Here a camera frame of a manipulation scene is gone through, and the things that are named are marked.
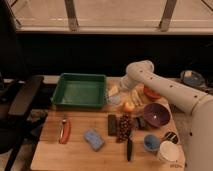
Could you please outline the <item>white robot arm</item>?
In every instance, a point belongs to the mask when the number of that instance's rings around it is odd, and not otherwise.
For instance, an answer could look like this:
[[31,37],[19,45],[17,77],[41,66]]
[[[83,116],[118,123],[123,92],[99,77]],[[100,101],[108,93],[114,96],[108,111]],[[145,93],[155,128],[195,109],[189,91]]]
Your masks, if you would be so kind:
[[120,89],[131,90],[139,83],[192,116],[185,171],[213,171],[213,95],[156,75],[149,60],[128,64]]

